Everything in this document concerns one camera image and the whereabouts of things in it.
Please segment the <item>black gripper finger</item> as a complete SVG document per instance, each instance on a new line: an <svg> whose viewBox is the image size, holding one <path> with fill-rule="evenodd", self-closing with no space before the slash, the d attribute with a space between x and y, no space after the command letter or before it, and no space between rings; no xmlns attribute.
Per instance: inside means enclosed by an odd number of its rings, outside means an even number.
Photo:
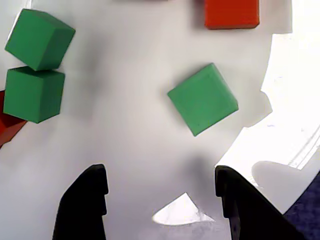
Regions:
<svg viewBox="0 0 320 240"><path fill-rule="evenodd" d="M215 168L215 193L222 200L233 240L304 240L286 218L240 173Z"/></svg>
<svg viewBox="0 0 320 240"><path fill-rule="evenodd" d="M106 168L93 164L65 191L59 202L53 240L105 240L103 216L109 193Z"/></svg>

